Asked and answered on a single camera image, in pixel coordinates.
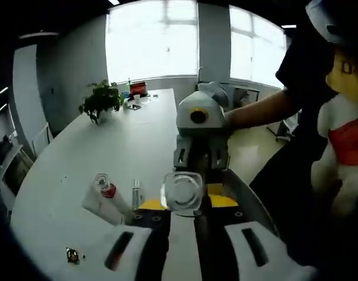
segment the white table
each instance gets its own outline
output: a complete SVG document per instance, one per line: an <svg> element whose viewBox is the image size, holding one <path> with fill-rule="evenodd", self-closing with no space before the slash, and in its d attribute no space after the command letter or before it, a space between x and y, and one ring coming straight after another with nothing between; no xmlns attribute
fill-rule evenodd
<svg viewBox="0 0 358 281"><path fill-rule="evenodd" d="M97 126L80 115L40 154L22 183L11 218L18 241L41 270L66 261L66 247L92 245L113 225L82 208L97 173L106 173L126 202L133 179L147 198L159 197L173 171L176 107L172 89L137 111L121 109Z"/></svg>

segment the green leaves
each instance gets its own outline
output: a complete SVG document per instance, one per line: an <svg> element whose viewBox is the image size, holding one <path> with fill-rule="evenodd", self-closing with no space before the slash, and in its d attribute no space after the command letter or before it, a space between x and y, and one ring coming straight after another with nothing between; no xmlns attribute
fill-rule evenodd
<svg viewBox="0 0 358 281"><path fill-rule="evenodd" d="M119 91L115 82L108 85L108 80L104 79L101 83L91 83L87 87L93 87L93 94L84 99L79 106L79 111L87 113L92 122L98 124L98 118L102 110L118 111L123 103L123 95Z"/></svg>

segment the plant pot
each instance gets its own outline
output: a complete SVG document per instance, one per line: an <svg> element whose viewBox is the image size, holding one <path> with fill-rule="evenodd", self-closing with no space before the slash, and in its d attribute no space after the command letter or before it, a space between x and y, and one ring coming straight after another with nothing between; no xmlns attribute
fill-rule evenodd
<svg viewBox="0 0 358 281"><path fill-rule="evenodd" d="M107 120L111 119L111 111L111 109L108 109L107 111L101 111L99 113L98 124L104 123Z"/></svg>

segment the chair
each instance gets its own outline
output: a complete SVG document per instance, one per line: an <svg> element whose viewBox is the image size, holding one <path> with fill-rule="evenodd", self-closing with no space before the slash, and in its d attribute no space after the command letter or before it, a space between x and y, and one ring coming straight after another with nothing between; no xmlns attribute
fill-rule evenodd
<svg viewBox="0 0 358 281"><path fill-rule="evenodd" d="M46 123L44 128L41 129L32 141L33 154L36 158L39 157L52 140L53 135L50 132L49 124Z"/></svg>

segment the red bib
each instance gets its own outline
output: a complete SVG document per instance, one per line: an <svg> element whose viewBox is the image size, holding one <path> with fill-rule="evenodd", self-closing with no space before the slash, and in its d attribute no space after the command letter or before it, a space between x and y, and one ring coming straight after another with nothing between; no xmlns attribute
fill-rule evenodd
<svg viewBox="0 0 358 281"><path fill-rule="evenodd" d="M340 128L329 131L338 163L358 166L358 118Z"/></svg>

